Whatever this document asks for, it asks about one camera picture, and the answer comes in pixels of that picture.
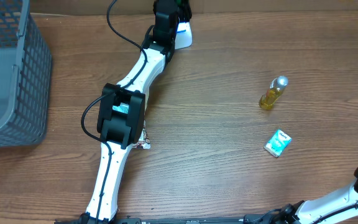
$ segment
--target teal and white box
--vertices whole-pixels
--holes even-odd
[[[268,150],[273,156],[279,157],[284,149],[289,145],[292,138],[285,134],[282,130],[278,129],[273,137],[266,142],[264,148]]]

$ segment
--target bottle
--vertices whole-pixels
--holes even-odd
[[[259,100],[259,106],[265,110],[273,109],[276,100],[284,93],[285,87],[288,85],[288,79],[285,76],[275,78],[267,90]]]

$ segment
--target beige wall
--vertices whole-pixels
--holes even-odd
[[[115,14],[150,14],[154,0],[119,0]],[[110,0],[31,0],[32,12],[105,14]],[[358,0],[190,0],[194,13],[246,11],[358,10]]]

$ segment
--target gray basket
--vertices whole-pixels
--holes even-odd
[[[29,0],[0,0],[0,146],[44,139],[51,71]]]

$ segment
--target wood grain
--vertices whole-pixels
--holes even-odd
[[[114,14],[152,14],[154,0],[118,1]],[[103,15],[107,0],[31,0],[32,12]],[[193,13],[358,10],[358,0],[190,0]]]
[[[114,16],[141,42],[153,17]],[[139,51],[103,16],[38,18],[53,53],[48,134],[39,146],[0,149],[0,223],[53,223],[84,212],[100,146],[80,117],[132,68]],[[150,90],[151,150],[133,150],[119,216],[236,217],[321,197],[358,166],[358,11],[196,15],[193,45],[178,50]],[[271,112],[270,82],[290,84]],[[98,109],[89,112],[96,129]],[[278,128],[293,142],[263,149]],[[346,223],[358,223],[355,218]]]

